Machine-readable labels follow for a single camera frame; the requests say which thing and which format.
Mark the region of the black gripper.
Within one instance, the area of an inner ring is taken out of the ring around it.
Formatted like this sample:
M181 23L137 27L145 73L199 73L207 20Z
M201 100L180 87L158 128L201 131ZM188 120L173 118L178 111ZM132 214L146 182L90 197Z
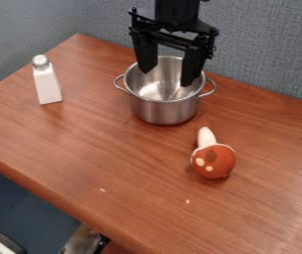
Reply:
M199 18L199 6L156 6L153 10L132 7L129 36L140 70L157 64L157 45L185 52L180 85L186 87L200 75L204 61L213 56L219 30Z

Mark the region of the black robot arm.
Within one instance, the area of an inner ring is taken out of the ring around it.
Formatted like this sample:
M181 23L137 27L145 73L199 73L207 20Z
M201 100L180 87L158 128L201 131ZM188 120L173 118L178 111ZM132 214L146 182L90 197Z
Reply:
M154 0L154 9L132 7L129 36L137 66L148 73L157 65L157 46L184 52L180 85L200 75L205 59L213 57L219 30L199 18L200 2L209 0Z

